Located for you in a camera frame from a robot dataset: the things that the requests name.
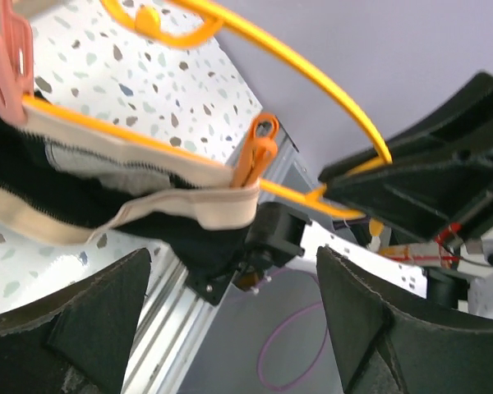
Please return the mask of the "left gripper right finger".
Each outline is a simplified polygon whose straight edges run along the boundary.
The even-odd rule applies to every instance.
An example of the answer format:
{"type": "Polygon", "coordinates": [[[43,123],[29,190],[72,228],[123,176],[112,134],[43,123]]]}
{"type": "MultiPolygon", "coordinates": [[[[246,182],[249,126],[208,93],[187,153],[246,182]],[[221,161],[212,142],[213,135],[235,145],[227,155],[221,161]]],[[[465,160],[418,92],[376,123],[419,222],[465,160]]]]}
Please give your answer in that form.
{"type": "Polygon", "coordinates": [[[320,247],[316,270],[345,393],[493,393],[493,320],[422,299],[320,247]]]}

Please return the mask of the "yellow plastic hanger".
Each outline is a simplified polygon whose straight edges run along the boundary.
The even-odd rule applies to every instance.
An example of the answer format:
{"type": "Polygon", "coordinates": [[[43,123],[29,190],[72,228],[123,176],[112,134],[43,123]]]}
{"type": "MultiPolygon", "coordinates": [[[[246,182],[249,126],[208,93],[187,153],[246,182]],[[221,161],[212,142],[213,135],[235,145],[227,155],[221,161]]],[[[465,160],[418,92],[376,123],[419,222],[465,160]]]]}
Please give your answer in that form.
{"type": "MultiPolygon", "coordinates": [[[[356,172],[392,162],[389,149],[371,119],[336,83],[299,53],[260,27],[215,2],[177,1],[175,4],[197,14],[203,20],[200,27],[185,35],[170,35],[160,29],[160,17],[153,7],[141,7],[134,16],[129,16],[118,1],[102,3],[106,12],[119,25],[173,48],[199,46],[213,38],[222,28],[243,36],[266,52],[280,58],[319,86],[365,131],[378,156],[356,166],[354,169],[356,172]]],[[[208,162],[208,159],[197,154],[182,151],[119,126],[36,98],[33,95],[33,35],[30,23],[13,11],[10,1],[0,2],[0,20],[2,27],[0,30],[0,117],[5,122],[14,126],[24,126],[31,119],[28,112],[32,111],[36,115],[48,117],[51,121],[66,122],[71,126],[71,133],[74,136],[79,135],[81,131],[93,131],[151,148],[160,153],[169,153],[175,158],[186,158],[199,163],[208,162]]],[[[275,115],[263,112],[254,118],[243,142],[233,178],[234,185],[246,186],[258,181],[264,191],[331,217],[342,219],[361,217],[362,213],[357,210],[335,208],[331,204],[322,202],[325,186],[303,194],[262,178],[262,172],[278,153],[278,145],[275,141],[278,131],[279,122],[275,115]]]]}

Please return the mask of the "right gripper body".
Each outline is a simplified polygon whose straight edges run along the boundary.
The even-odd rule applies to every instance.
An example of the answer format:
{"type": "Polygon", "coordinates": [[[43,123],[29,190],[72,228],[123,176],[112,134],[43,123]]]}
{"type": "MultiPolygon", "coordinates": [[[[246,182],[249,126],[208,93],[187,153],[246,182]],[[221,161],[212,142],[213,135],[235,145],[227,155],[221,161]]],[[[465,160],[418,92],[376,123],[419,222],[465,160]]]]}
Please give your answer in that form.
{"type": "Polygon", "coordinates": [[[486,192],[435,239],[449,256],[448,275],[480,277],[493,273],[493,192],[486,192]]]}

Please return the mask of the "pink clothespin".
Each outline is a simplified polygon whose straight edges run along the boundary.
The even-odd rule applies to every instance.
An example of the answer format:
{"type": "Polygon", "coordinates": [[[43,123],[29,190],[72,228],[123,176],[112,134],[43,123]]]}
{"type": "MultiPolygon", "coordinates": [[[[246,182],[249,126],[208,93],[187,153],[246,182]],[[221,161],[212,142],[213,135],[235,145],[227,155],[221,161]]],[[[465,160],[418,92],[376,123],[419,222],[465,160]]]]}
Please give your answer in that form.
{"type": "Polygon", "coordinates": [[[34,48],[30,23],[0,1],[0,117],[7,123],[27,123],[23,98],[34,93],[34,48]]]}

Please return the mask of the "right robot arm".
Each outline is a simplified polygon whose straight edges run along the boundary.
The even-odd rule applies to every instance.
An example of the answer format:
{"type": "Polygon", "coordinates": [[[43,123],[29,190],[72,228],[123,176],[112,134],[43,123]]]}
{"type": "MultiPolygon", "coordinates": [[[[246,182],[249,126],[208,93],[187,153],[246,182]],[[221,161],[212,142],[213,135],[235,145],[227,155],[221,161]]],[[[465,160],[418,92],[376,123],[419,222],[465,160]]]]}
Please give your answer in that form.
{"type": "Polygon", "coordinates": [[[389,140],[326,166],[326,199],[392,231],[385,255],[427,275],[429,299],[454,307],[471,278],[459,249],[493,227],[493,75],[480,71],[434,112],[389,140]]]}

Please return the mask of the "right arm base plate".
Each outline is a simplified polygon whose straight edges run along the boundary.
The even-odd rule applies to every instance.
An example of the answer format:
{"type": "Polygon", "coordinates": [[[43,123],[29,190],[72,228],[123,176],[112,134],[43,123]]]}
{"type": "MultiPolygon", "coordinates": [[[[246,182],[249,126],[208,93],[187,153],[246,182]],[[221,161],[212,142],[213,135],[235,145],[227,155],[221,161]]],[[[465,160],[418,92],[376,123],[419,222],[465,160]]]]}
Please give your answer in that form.
{"type": "Polygon", "coordinates": [[[217,273],[189,273],[187,287],[209,304],[218,305],[230,284],[245,291],[258,284],[268,269],[282,268],[302,257],[302,238],[310,224],[306,213],[286,204],[260,204],[243,246],[231,262],[217,273]]]}

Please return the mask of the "orange clothespin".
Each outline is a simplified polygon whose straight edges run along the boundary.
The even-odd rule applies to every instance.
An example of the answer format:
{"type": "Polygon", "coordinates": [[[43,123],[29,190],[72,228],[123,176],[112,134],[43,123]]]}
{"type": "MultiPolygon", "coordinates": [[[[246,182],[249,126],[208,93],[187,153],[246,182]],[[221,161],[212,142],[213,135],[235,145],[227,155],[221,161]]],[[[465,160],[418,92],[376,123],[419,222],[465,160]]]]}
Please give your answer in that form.
{"type": "Polygon", "coordinates": [[[262,176],[278,154],[278,132],[279,120],[274,114],[261,112],[254,118],[233,171],[232,188],[250,186],[262,176]]]}

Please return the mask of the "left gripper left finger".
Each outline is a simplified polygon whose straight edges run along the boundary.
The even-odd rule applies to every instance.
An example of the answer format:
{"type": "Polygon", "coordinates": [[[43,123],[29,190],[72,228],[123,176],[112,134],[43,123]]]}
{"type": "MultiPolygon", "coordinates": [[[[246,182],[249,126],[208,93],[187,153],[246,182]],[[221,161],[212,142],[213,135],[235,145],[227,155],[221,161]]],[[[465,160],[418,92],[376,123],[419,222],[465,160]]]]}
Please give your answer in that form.
{"type": "Polygon", "coordinates": [[[139,249],[0,314],[0,393],[119,393],[150,276],[139,249]]]}

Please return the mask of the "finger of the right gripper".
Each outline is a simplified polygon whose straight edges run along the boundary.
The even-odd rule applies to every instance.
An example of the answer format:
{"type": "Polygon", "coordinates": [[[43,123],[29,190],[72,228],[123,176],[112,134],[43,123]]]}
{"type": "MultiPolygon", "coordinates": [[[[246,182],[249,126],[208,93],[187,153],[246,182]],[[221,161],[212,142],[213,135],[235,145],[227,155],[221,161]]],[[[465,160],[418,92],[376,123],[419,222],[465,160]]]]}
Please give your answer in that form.
{"type": "Polygon", "coordinates": [[[480,71],[428,116],[388,141],[393,159],[452,142],[493,117],[493,75],[480,71]]]}
{"type": "Polygon", "coordinates": [[[437,149],[341,176],[325,197],[415,241],[477,238],[493,227],[493,145],[437,149]]]}

